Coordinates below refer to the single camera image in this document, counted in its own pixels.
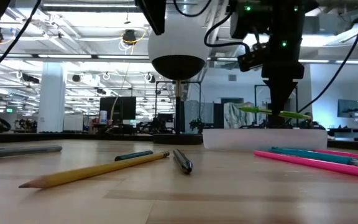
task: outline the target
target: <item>table surface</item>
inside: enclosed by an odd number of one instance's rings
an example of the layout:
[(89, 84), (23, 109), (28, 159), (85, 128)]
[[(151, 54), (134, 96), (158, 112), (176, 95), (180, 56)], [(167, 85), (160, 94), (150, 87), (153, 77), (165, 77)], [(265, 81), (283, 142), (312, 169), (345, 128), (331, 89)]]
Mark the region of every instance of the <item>table surface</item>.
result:
[[(42, 141), (61, 153), (0, 159), (0, 223), (358, 223), (358, 177), (254, 157), (129, 141)], [(46, 190), (18, 189), (39, 175), (113, 162), (120, 154), (182, 149), (173, 156)]]

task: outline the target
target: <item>white tray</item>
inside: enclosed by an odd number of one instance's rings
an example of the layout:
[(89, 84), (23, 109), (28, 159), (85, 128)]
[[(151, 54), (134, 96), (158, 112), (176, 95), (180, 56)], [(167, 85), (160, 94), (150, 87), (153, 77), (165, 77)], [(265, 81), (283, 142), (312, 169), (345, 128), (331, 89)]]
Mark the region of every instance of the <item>white tray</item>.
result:
[(319, 129), (204, 129), (204, 147), (212, 150), (267, 150), (271, 147), (326, 149), (327, 132)]

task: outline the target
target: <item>ceiling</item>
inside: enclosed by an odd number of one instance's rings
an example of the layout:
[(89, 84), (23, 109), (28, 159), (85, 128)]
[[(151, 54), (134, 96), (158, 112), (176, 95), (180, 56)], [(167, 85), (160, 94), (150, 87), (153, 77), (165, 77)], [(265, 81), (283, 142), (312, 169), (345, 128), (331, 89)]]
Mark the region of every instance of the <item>ceiling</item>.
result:
[[(206, 1), (178, 0), (178, 3), (182, 11), (195, 13), (205, 5)], [(341, 60), (357, 33), (358, 26), (351, 21), (358, 17), (358, 0), (319, 1), (319, 3), (319, 8), (306, 14), (300, 58)], [(203, 29), (210, 28), (224, 17), (226, 5), (227, 1), (213, 0), (206, 12), (194, 18), (193, 22), (197, 22)], [(4, 39), (0, 40), (0, 53), (6, 50), (20, 31), (32, 7), (32, 1), (16, 0), (1, 18), (0, 27)], [(166, 18), (175, 19), (177, 16), (179, 14), (173, 7), (172, 1), (168, 0)], [(129, 29), (135, 30), (139, 40), (134, 47), (122, 44), (121, 36)], [(139, 97), (139, 116), (151, 116), (154, 112), (152, 104), (155, 83), (146, 81), (145, 75), (150, 73), (157, 81), (167, 81), (154, 70), (147, 58), (135, 60), (139, 55), (148, 55), (147, 42), (151, 32), (152, 29), (146, 18), (131, 0), (44, 0), (30, 26), (11, 51), (12, 54), (22, 54), (22, 56), (8, 57), (0, 65), (0, 109), (14, 105), (21, 107), (19, 110), (21, 113), (36, 113), (40, 85), (24, 82), (21, 79), (22, 74), (33, 76), (42, 82), (42, 64), (58, 61), (63, 63), (68, 74), (67, 102), (75, 101), (75, 103), (66, 103), (67, 113), (98, 114), (98, 99), (105, 96), (96, 92), (95, 87), (99, 87), (106, 90), (109, 96)], [(261, 35), (261, 42), (267, 40), (267, 36)], [(230, 36), (230, 22), (227, 21), (216, 29), (209, 41), (216, 43), (235, 41)], [(244, 42), (252, 45), (256, 40), (253, 35), (248, 35)], [(115, 58), (101, 60), (100, 57), (94, 59), (90, 56), (89, 59), (46, 56), (61, 54), (114, 55)], [(201, 80), (202, 74), (210, 74), (207, 70), (211, 68), (227, 68), (224, 67), (225, 65), (229, 65), (231, 69), (235, 68), (231, 63), (236, 61), (235, 57), (240, 54), (243, 54), (241, 47), (213, 49), (210, 57), (228, 59), (222, 62), (212, 59), (215, 62), (209, 63), (209, 67), (204, 68), (194, 80)], [(358, 60), (358, 47), (351, 59)], [(74, 82), (72, 79), (74, 75), (82, 76), (82, 81)], [(212, 76), (216, 76), (215, 82), (212, 83), (217, 83), (220, 78), (216, 72), (211, 74)], [(161, 94), (158, 96), (158, 105), (162, 107), (158, 112), (172, 113), (174, 86), (159, 84), (159, 89)]]

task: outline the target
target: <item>pencil tip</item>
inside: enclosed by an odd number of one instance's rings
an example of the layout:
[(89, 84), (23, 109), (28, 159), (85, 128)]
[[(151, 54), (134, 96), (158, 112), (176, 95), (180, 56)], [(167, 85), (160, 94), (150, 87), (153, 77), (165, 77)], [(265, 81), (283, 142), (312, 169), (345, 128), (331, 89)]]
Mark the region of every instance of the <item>pencil tip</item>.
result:
[(29, 183), (25, 183), (19, 186), (19, 188), (29, 188), (30, 184)]

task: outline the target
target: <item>black pen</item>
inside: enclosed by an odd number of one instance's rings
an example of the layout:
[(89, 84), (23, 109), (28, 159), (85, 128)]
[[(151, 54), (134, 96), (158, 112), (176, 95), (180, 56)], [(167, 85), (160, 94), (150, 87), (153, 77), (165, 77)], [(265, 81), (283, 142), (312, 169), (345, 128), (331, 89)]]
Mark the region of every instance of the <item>black pen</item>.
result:
[(185, 174), (190, 174), (193, 170), (193, 163), (188, 160), (179, 149), (174, 149), (173, 155), (175, 156), (175, 160), (177, 161), (180, 170)]

